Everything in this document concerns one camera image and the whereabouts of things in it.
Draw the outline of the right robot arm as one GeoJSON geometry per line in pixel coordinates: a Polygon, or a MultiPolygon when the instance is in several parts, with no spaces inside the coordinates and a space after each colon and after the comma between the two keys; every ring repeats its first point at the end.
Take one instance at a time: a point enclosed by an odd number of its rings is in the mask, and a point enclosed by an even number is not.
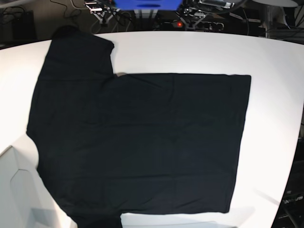
{"type": "Polygon", "coordinates": [[[84,5],[102,26],[107,25],[120,10],[114,0],[85,0],[84,5]]]}

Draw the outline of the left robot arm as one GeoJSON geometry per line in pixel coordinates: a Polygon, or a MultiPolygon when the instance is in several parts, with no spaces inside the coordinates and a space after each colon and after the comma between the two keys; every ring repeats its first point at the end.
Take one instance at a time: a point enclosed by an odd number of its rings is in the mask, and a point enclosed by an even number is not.
{"type": "Polygon", "coordinates": [[[243,1],[226,0],[183,0],[176,14],[184,24],[185,31],[195,30],[196,26],[209,15],[227,14],[243,4],[243,1]]]}

